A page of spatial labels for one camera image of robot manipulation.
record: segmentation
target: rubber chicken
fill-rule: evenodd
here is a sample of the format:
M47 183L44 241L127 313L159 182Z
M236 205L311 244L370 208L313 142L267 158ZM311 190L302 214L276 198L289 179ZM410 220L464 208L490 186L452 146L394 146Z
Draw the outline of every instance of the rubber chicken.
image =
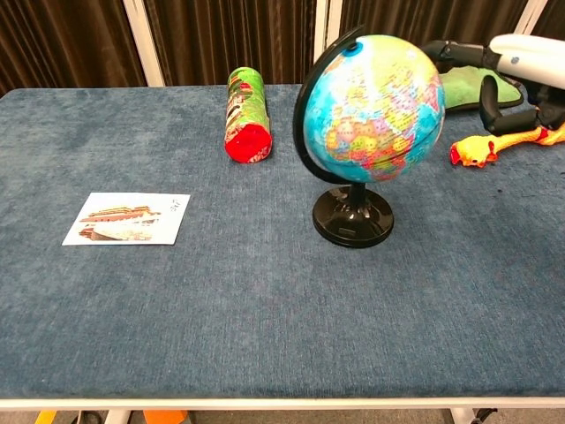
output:
M472 135L451 145L449 157L454 165L461 163L463 166L483 168L487 163L498 159L498 152L515 144L531 142L552 146L562 141L565 141L565 124L555 131L538 127L533 131L502 136Z

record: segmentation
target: green cushion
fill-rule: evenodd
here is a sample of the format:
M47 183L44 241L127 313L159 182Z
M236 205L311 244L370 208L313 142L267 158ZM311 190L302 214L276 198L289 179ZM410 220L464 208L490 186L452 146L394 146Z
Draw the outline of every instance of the green cushion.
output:
M446 110L477 109L480 85L486 75L492 75L496 79L501 108L522 104L524 96L519 89L519 83L505 79L487 69L464 66L452 68L449 72L440 75L445 89Z

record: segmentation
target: table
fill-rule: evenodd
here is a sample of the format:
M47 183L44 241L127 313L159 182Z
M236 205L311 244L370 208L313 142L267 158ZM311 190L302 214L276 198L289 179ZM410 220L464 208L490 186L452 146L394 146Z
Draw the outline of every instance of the table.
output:
M223 150L226 87L22 89L0 100L0 408L565 405L565 145L483 170L448 117L369 188L381 245L320 237L331 185L294 151L298 86L267 87L275 147ZM61 246L91 192L188 193L174 246Z

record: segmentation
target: floor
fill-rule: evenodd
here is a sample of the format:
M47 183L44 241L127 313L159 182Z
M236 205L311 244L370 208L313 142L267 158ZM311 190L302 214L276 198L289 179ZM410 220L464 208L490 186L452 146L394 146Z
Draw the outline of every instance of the floor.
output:
M71 424L77 414L58 413L54 424ZM0 413L0 424L34 424L37 413ZM565 409L502 410L492 414L486 424L562 424ZM130 424L144 424L143 414L134 412ZM385 411L270 411L200 412L192 415L192 424L450 424L443 410ZM96 424L95 421L82 424Z

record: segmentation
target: table edge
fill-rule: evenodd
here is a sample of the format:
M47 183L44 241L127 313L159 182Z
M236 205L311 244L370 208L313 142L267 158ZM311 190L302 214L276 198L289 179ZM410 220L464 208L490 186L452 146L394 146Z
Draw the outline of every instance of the table edge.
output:
M274 411L347 409L565 408L565 397L391 397L391 398L59 398L0 399L0 411L190 410Z

